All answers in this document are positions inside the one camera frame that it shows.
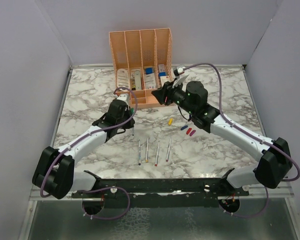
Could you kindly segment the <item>blue white pen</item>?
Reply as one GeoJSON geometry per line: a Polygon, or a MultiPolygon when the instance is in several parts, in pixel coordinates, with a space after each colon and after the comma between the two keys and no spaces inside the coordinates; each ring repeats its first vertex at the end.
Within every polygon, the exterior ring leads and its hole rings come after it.
{"type": "Polygon", "coordinates": [[[138,140],[138,165],[141,165],[141,141],[138,140]]]}

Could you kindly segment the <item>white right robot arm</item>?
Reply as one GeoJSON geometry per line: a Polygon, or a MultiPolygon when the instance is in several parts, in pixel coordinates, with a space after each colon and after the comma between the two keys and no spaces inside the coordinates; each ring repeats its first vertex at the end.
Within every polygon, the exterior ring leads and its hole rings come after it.
{"type": "Polygon", "coordinates": [[[208,91],[200,81],[190,81],[186,89],[166,82],[151,93],[161,105],[176,104],[190,115],[194,125],[236,145],[248,153],[258,164],[232,169],[220,182],[219,189],[230,196],[245,185],[262,184],[275,189],[292,168],[289,145],[283,138],[272,140],[235,123],[221,111],[208,104],[208,91]]]}

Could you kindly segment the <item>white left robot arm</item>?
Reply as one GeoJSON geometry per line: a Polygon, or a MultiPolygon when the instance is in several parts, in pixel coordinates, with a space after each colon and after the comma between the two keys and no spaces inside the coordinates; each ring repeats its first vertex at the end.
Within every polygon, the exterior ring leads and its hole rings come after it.
{"type": "Polygon", "coordinates": [[[131,129],[134,124],[127,100],[115,99],[108,111],[79,137],[59,148],[46,147],[32,177],[33,185],[40,189],[40,196],[62,199],[69,192],[84,191],[87,196],[96,197],[101,190],[98,176],[87,170],[75,172],[76,164],[115,135],[131,129]]]}

